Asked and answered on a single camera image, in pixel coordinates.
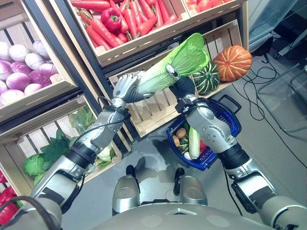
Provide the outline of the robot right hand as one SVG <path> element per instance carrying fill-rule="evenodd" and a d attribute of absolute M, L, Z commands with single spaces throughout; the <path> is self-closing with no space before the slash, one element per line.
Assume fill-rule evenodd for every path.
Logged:
<path fill-rule="evenodd" d="M 168 74 L 175 79 L 175 83 L 169 87 L 170 91 L 179 99 L 195 93 L 195 85 L 189 77 L 181 77 L 173 66 L 167 64 L 165 67 Z"/>

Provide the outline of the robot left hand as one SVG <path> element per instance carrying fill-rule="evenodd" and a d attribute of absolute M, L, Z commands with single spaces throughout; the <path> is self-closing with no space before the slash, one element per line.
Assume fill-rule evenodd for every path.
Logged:
<path fill-rule="evenodd" d="M 137 91 L 144 73 L 144 71 L 134 71 L 122 75 L 114 87 L 112 104 L 134 103 L 152 97 L 153 92 L 139 93 Z"/>

